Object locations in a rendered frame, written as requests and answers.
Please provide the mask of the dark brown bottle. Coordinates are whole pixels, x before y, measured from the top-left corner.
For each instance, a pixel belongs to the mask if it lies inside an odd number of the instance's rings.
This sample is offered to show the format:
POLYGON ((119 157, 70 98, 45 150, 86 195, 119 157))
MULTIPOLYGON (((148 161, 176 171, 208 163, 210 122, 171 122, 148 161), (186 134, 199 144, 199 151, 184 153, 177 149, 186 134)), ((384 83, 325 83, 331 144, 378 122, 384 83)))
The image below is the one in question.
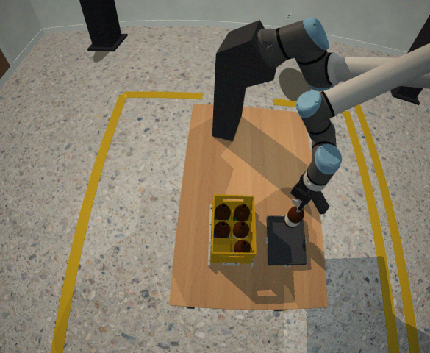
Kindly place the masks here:
POLYGON ((234 210, 233 221, 247 221, 250 215, 250 210, 246 204, 237 206, 234 210))
POLYGON ((234 248, 233 248, 233 252, 249 253, 250 250, 251 250, 251 246, 250 246, 249 242, 245 241, 245 240, 239 240, 238 242, 236 242, 236 244, 234 245, 234 248))
POLYGON ((284 217, 284 223, 289 228, 297 227, 301 220, 304 218, 304 208, 302 209, 303 211, 299 213, 297 213, 296 210, 296 206, 291 207, 289 212, 284 217))
POLYGON ((215 220, 229 220, 231 214, 230 208, 225 204, 220 204, 215 208, 215 220))
POLYGON ((230 226, 225 221, 218 222, 214 227, 214 238, 229 238, 230 226))
POLYGON ((249 226, 244 221, 237 222, 233 227, 233 238, 235 239, 246 239, 248 233, 249 226))

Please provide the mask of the yellow box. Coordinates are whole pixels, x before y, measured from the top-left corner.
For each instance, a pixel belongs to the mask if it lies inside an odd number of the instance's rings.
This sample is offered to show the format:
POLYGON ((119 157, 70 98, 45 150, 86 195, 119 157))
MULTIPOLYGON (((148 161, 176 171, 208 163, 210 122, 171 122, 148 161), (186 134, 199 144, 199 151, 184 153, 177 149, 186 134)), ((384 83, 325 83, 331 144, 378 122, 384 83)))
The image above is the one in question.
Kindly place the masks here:
POLYGON ((211 245, 211 262, 210 263, 240 263, 240 264, 250 264, 255 255, 257 254, 256 249, 256 223, 255 223, 255 204, 252 202, 243 199, 243 201, 228 201, 219 199, 212 203, 212 245, 211 245), (229 224, 231 228, 231 232, 229 234, 229 238, 214 238, 214 227, 219 221, 224 220, 215 220, 215 208, 225 203, 231 210, 231 215, 229 220, 225 221, 229 224), (250 215, 247 221, 244 221, 249 226, 249 233, 246 239, 235 239, 233 238, 233 227, 239 221, 233 221, 234 210, 237 206, 241 204, 246 204, 250 210, 250 215), (232 236, 232 238, 231 238, 232 236), (247 240, 251 246, 251 250, 249 253, 243 252, 233 252, 233 248, 236 242, 239 240, 247 240), (232 242, 232 250, 230 251, 230 244, 232 242), (223 255, 223 256, 222 256, 223 255), (232 256, 234 255, 234 256, 232 256))

